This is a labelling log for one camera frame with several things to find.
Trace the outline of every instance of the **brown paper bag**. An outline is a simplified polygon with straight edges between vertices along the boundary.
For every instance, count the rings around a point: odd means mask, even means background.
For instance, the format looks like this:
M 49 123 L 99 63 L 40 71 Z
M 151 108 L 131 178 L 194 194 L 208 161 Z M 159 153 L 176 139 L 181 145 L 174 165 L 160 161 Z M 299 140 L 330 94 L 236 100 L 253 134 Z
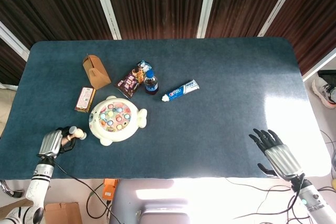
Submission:
M 91 85 L 95 89 L 100 89 L 111 83 L 104 65 L 96 55 L 85 57 L 83 60 L 83 67 L 88 75 Z

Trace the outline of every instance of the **white toothpaste tube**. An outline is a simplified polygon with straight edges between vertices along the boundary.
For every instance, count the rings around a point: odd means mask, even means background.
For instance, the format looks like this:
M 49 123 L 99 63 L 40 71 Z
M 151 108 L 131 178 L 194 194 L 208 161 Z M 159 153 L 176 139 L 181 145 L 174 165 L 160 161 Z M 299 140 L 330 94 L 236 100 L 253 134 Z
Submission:
M 196 89 L 199 89 L 200 87 L 198 86 L 197 82 L 195 80 L 192 80 L 185 85 L 180 86 L 178 89 L 175 89 L 173 91 L 170 91 L 163 95 L 162 101 L 164 102 L 169 102 L 174 100 L 175 98 L 181 97 L 184 94 L 187 94 L 191 91 L 194 91 Z

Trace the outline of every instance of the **sneaker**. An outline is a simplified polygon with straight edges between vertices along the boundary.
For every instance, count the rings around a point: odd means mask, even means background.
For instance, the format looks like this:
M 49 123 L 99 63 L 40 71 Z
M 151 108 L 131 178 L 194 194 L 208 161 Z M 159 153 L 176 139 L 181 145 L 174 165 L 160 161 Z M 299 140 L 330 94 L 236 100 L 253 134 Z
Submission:
M 336 108 L 336 102 L 331 99 L 331 91 L 335 88 L 334 86 L 328 84 L 325 80 L 318 77 L 313 80 L 311 87 L 314 93 L 321 99 L 324 106 L 329 109 Z

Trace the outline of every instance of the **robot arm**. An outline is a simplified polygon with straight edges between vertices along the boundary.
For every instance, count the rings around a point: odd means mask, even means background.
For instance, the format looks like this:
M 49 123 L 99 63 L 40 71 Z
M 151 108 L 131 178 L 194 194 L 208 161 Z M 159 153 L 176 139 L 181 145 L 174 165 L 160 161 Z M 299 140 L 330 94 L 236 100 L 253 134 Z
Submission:
M 58 128 L 45 135 L 37 155 L 40 161 L 26 193 L 26 198 L 31 200 L 33 205 L 14 208 L 0 224 L 40 224 L 44 214 L 44 200 L 54 172 L 54 160 L 59 154 L 71 150 L 76 138 L 83 140 L 86 133 L 75 126 Z
M 326 203 L 314 185 L 304 179 L 303 170 L 287 145 L 271 130 L 253 129 L 258 137 L 249 135 L 270 161 L 274 170 L 258 167 L 268 176 L 278 176 L 292 183 L 292 190 L 299 192 L 299 198 L 317 224 L 336 224 L 336 213 Z

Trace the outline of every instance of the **blue table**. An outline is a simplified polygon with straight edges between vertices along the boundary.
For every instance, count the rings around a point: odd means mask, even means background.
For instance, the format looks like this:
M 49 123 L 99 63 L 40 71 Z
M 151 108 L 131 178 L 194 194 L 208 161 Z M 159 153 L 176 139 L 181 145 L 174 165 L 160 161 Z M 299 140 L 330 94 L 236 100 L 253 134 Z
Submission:
M 87 54 L 100 57 L 112 80 L 91 108 L 109 95 L 123 97 L 113 84 L 142 59 L 159 79 L 155 96 L 140 87 L 131 100 L 148 110 L 147 127 L 109 147 L 90 134 L 89 114 L 74 110 L 90 84 L 82 66 Z M 161 101 L 191 79 L 199 90 Z M 308 175 L 328 169 L 292 47 L 282 38 L 38 42 L 0 140 L 0 179 L 31 178 L 44 135 L 67 125 L 89 133 L 57 158 L 79 178 L 263 177 L 256 164 L 267 160 L 248 137 L 255 127 L 276 131 Z M 300 154 L 303 146 L 309 158 Z M 55 169 L 54 178 L 64 177 Z

